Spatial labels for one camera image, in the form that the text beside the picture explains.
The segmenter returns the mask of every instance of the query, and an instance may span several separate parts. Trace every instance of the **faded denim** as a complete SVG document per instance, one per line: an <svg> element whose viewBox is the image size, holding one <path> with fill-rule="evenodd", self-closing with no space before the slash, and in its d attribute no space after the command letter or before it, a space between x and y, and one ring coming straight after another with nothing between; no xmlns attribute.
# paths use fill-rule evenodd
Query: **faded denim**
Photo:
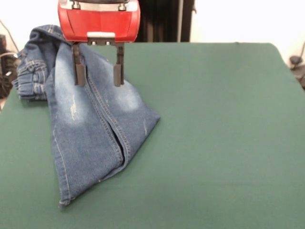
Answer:
<svg viewBox="0 0 305 229"><path fill-rule="evenodd" d="M18 53L13 82L20 99L48 101L61 206L126 168L160 119L130 83L113 85L112 64L86 45L80 49L84 87L74 85L71 44L60 28L35 28Z"/></svg>

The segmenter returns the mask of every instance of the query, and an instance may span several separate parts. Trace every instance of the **black cable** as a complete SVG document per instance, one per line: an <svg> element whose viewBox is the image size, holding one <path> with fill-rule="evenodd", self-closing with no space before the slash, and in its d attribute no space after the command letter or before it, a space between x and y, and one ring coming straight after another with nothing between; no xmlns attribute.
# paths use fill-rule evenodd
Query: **black cable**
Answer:
<svg viewBox="0 0 305 229"><path fill-rule="evenodd" d="M303 54L304 54L304 49L305 49L305 42L303 44L303 48L302 48L302 51L301 51L301 55L300 55L300 58L302 58Z"/></svg>
<svg viewBox="0 0 305 229"><path fill-rule="evenodd" d="M0 24L1 24L1 25L4 27L4 29L8 32L11 41L13 42L13 44L14 44L16 50L19 52L19 49L18 49L18 47L17 47L17 45L16 45L16 43L15 43L13 37L11 36L11 33L10 33L9 29L3 24L3 22L1 21L1 19L0 19Z"/></svg>

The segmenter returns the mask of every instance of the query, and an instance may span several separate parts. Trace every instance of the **metal bracket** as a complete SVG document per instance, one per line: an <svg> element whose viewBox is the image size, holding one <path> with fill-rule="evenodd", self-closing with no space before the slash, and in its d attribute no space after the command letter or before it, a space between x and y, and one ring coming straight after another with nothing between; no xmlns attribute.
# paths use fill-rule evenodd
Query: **metal bracket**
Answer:
<svg viewBox="0 0 305 229"><path fill-rule="evenodd" d="M114 33L104 32L88 32L88 45L113 45L117 49L117 62L113 67L113 82L116 87L124 85L124 43L115 42ZM76 42L72 45L73 50L73 62L74 62L74 74L75 84L84 86L86 84L85 79L85 67L81 62L81 55L79 51L79 43Z"/></svg>

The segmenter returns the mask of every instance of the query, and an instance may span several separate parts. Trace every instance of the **green tablecloth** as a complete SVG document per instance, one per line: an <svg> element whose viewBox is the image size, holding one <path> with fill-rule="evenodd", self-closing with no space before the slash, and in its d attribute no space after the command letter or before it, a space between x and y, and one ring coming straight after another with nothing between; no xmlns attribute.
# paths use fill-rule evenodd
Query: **green tablecloth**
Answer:
<svg viewBox="0 0 305 229"><path fill-rule="evenodd" d="M137 43L125 64L162 118L126 170L65 209L47 104L12 92L0 229L305 228L305 95L274 46Z"/></svg>

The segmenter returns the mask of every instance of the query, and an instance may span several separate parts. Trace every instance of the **jeans seam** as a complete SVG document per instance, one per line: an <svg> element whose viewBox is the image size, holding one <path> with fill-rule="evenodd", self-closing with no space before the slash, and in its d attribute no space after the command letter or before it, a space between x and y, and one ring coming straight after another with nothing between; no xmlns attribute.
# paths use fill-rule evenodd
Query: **jeans seam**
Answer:
<svg viewBox="0 0 305 229"><path fill-rule="evenodd" d="M125 134L123 133L123 130L121 128L121 126L118 124L118 122L116 121L116 119L112 116L112 114L110 113L110 111L107 109L107 107L105 106L104 102L102 101L102 98L100 96L100 93L98 92L97 88L95 87L95 85L92 83L91 79L88 76L88 82L90 83L90 85L92 86L93 89L93 93L96 96L99 104L102 106L102 109L104 110L104 112L108 115L108 117L110 118L110 120L112 121L112 123L114 124L114 126L116 127L116 129L118 130L124 144L125 147L127 149L127 156L128 156L128 160L130 161L131 158L131 149L130 149L130 145L129 142L125 136Z"/></svg>
<svg viewBox="0 0 305 229"><path fill-rule="evenodd" d="M63 154L62 154L61 148L59 147L58 142L57 142L57 140L56 140L55 130L53 130L53 136L54 136L54 141L55 141L55 143L56 143L56 146L57 146L57 148L58 148L58 151L59 151L59 153L60 153L60 155L61 155L61 161L62 161L62 165L63 165L63 168L64 168L64 173L65 173L65 178L66 178L67 188L68 188L68 193L69 193L69 201L68 201L68 203L69 203L69 202L71 201L71 192L70 192L70 185L69 185L69 182L68 182L67 169L66 169L65 161L64 161L64 159L63 159Z"/></svg>
<svg viewBox="0 0 305 229"><path fill-rule="evenodd" d="M100 122L102 123L102 125L104 127L104 130L106 131L106 133L108 135L108 138L111 141L112 147L113 147L113 149L114 149L114 151L116 153L116 156L117 156L117 158L119 160L117 166L120 166L122 164L122 162L123 162L123 157L122 157L122 153L123 152L120 151L118 144L114 140L114 136L112 136L111 131L110 131L109 127L106 124L107 121L102 118L102 115L100 114L100 111L97 109L96 104L93 101L92 94L88 90L87 86L85 86L85 91L87 92L88 96L90 97L90 99L92 101L92 104L93 104L93 108L95 109L95 111L96 111L96 113L98 115L98 118L99 118Z"/></svg>

